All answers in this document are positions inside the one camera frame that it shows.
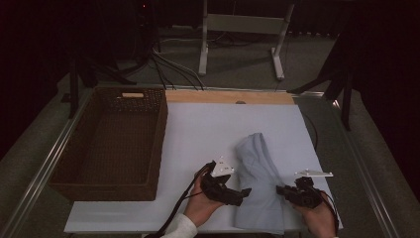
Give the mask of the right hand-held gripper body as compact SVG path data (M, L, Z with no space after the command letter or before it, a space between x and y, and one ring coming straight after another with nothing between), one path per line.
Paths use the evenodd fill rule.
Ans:
M323 197L321 191L314 187L313 179L331 178L333 174L306 169L297 172L296 175L295 186L290 188L288 200L302 207L317 207L322 202Z

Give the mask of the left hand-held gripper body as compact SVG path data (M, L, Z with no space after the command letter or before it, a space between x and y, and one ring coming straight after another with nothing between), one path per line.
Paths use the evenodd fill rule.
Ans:
M230 189L225 184L218 184L218 177L232 175L234 168L220 158L208 165L208 171L201 180L201 188L204 194L212 200L223 202L227 205L240 206L243 202L241 192Z

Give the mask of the light blue tank top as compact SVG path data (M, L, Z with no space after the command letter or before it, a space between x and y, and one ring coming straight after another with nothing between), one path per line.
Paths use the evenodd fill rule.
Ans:
M282 184L262 133L255 133L236 146L240 189L250 188L236 211L237 228L281 235L284 233L282 198L276 187Z

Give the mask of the brown woven basket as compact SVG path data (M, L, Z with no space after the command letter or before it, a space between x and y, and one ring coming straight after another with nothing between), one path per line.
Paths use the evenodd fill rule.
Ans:
M168 115L158 88L96 87L49 185L71 201L153 201Z

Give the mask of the person's left hand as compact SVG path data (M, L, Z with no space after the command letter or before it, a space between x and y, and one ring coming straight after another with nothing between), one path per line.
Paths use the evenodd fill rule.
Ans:
M209 199L201 188L202 176L199 176L188 196L188 202L183 214L188 217L192 223L199 227L209 220L211 215L221 206L223 202Z

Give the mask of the person's right hand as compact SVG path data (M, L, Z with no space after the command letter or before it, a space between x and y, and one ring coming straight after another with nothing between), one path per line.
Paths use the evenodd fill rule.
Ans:
M293 205L302 217L310 233L316 238L337 238L336 219L331 211L331 204L325 192L321 192L323 202L315 208Z

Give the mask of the white metal stand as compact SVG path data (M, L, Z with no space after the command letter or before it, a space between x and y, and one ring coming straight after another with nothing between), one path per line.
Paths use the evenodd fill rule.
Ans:
M274 48L270 50L272 64L275 75L278 80L285 79L285 69L282 66L280 51L285 40L291 16L294 10L294 3L288 3L285 14L282 18L257 17L257 16L241 16L213 14L208 11L208 1L203 0L202 14L202 43L199 58L198 74L205 75L207 73L208 60L208 32L235 32L249 34L267 34L278 35L278 41Z

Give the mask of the dark equipment with red light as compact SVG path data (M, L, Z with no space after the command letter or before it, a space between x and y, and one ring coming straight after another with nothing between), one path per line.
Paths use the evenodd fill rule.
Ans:
M154 0L132 0L134 6L134 51L132 59L145 64L158 40L158 27Z

